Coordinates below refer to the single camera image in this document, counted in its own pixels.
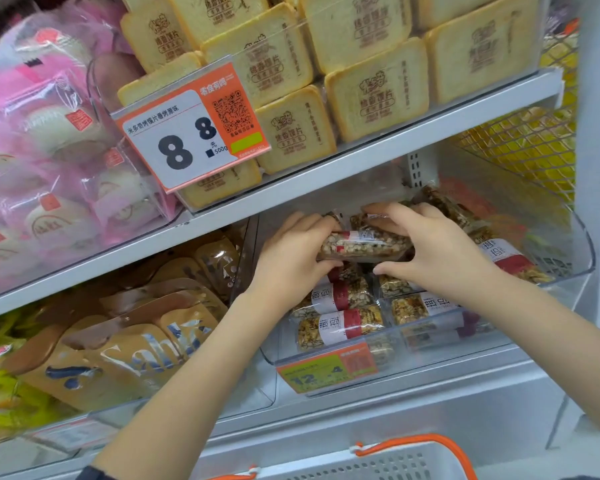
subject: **metal mesh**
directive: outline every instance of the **metal mesh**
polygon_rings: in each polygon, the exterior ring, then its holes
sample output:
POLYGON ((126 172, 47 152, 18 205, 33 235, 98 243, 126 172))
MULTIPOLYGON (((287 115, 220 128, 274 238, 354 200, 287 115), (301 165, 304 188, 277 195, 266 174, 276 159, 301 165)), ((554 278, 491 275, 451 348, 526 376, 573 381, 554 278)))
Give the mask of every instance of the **metal mesh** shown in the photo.
POLYGON ((451 138, 453 144, 545 186, 568 203, 575 197, 578 35, 547 36, 544 67, 564 70, 564 102, 557 111, 531 106, 451 138))

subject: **person's left hand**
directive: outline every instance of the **person's left hand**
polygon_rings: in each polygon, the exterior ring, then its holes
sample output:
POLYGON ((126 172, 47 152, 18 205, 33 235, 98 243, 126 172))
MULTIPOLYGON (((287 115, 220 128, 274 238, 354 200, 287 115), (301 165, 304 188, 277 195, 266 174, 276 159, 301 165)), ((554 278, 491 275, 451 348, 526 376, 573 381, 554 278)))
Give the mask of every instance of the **person's left hand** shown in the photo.
POLYGON ((282 314, 300 303, 321 277, 341 261, 316 261, 327 236, 338 228, 333 217, 295 212, 268 240, 247 290, 282 314))

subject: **forearm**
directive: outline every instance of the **forearm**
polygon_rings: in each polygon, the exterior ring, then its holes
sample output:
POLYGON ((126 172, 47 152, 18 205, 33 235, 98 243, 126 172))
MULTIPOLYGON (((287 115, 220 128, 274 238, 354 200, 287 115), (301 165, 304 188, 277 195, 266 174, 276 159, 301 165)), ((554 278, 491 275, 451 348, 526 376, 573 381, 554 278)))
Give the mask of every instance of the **forearm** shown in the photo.
POLYGON ((600 329, 545 291, 499 273, 467 303, 507 334, 600 426, 600 329))
POLYGON ((280 316, 248 292, 238 297, 207 341, 94 466, 117 480, 189 478, 227 398, 280 316))

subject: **person's right hand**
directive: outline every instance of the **person's right hand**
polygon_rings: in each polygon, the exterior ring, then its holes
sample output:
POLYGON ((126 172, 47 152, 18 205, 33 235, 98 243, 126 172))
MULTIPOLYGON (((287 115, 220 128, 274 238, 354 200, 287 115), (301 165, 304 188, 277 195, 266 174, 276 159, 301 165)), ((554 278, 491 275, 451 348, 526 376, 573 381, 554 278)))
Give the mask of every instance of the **person's right hand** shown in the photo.
POLYGON ((412 261, 382 262, 375 267, 375 274, 414 282, 469 307, 480 300, 485 286, 504 274, 455 222, 428 203, 411 208, 397 202, 373 203, 362 210, 389 217, 370 219, 369 224, 409 236, 416 249, 412 261))

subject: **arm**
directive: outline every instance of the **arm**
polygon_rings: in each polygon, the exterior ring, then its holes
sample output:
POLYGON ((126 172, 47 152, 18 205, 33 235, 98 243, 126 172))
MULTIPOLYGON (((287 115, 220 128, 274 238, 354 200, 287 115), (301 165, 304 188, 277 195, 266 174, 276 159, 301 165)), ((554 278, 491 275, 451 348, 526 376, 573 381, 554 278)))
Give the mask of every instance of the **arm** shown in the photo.
POLYGON ((416 282, 488 318, 517 343, 600 426, 600 329, 537 286, 500 270, 434 207, 372 204, 375 224, 409 235, 416 255, 376 274, 416 282))
POLYGON ((117 480, 188 479, 224 404, 267 335, 337 261, 316 262, 336 227, 297 212, 266 243, 253 281, 191 359, 96 457, 117 480))

